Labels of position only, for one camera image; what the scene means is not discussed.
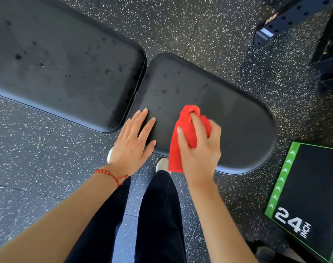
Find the red string bracelet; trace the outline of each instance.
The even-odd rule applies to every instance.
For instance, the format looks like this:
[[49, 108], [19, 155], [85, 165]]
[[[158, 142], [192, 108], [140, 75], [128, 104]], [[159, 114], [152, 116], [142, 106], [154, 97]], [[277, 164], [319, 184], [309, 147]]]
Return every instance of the red string bracelet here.
[[96, 171], [94, 171], [94, 174], [96, 174], [96, 173], [98, 173], [98, 172], [101, 172], [101, 173], [104, 173], [104, 174], [107, 174], [107, 175], [113, 177], [114, 180], [115, 180], [115, 181], [117, 182], [117, 184], [118, 184], [117, 188], [123, 184], [123, 183], [121, 183], [121, 184], [119, 183], [119, 179], [121, 179], [121, 178], [128, 178], [128, 177], [129, 177], [128, 175], [125, 175], [125, 176], [123, 176], [123, 177], [116, 178], [116, 177], [115, 177], [113, 174], [111, 174], [109, 171], [102, 170], [102, 169], [97, 169]]

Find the shoe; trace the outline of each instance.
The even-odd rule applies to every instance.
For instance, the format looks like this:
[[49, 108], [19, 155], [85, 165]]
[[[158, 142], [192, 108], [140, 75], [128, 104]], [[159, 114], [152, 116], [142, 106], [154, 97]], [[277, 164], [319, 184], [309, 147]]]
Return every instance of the shoe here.
[[161, 158], [156, 166], [156, 172], [158, 171], [166, 171], [169, 174], [171, 174], [171, 171], [169, 171], [169, 159], [168, 158]]
[[108, 152], [108, 155], [107, 155], [107, 164], [109, 163], [109, 160], [110, 160], [110, 156], [112, 155], [112, 151], [113, 151], [113, 148], [111, 148]]

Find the left hand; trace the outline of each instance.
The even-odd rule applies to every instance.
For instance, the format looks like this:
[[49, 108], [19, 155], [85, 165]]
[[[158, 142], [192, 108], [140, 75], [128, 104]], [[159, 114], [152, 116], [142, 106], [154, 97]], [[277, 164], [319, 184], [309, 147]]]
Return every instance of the left hand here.
[[116, 178], [120, 178], [125, 175], [133, 175], [142, 167], [157, 143], [156, 140], [153, 140], [144, 149], [147, 137], [156, 122], [155, 117], [149, 120], [141, 133], [138, 134], [147, 114], [147, 108], [142, 112], [138, 110], [132, 119], [125, 122], [114, 144], [109, 164], [101, 169], [108, 170]]

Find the right hand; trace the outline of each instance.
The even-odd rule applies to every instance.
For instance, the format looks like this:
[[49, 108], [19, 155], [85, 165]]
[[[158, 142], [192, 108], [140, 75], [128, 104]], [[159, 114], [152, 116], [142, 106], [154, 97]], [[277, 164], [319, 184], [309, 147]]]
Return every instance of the right hand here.
[[177, 128], [182, 168], [190, 189], [213, 182], [215, 168], [221, 156], [221, 127], [214, 121], [209, 120], [212, 130], [208, 138], [199, 117], [191, 113], [191, 118], [197, 137], [197, 147], [195, 149], [189, 147], [182, 128]]

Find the black pants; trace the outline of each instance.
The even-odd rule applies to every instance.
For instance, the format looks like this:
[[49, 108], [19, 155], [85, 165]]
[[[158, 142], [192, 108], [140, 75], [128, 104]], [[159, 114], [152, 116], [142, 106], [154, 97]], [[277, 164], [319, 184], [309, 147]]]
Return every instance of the black pants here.
[[[129, 177], [96, 212], [65, 262], [112, 262], [130, 183]], [[135, 263], [149, 262], [186, 263], [179, 197], [165, 171], [154, 175], [138, 215]]]

